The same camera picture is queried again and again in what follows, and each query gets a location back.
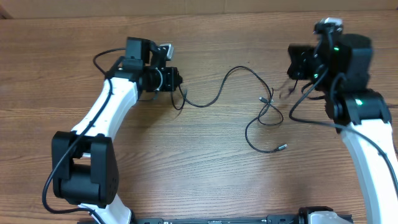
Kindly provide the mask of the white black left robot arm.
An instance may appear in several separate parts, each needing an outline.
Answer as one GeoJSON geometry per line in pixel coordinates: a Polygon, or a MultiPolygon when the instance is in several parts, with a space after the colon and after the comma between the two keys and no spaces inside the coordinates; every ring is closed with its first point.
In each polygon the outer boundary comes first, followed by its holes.
{"type": "Polygon", "coordinates": [[[128,37],[125,52],[104,75],[103,89],[86,116],[52,138],[52,171],[42,203],[54,214],[88,213],[94,223],[134,223],[118,195],[119,171],[113,142],[127,112],[143,92],[173,92],[182,83],[168,67],[172,44],[128,37]]]}

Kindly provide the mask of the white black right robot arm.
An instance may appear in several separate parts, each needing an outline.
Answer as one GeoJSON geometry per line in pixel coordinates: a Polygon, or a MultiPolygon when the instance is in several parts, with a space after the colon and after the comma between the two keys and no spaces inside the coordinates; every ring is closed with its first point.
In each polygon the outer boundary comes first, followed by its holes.
{"type": "Polygon", "coordinates": [[[371,39],[323,34],[318,46],[288,47],[293,80],[310,80],[324,92],[325,111],[349,150],[368,223],[397,223],[397,158],[392,117],[382,95],[367,87],[371,39]]]}

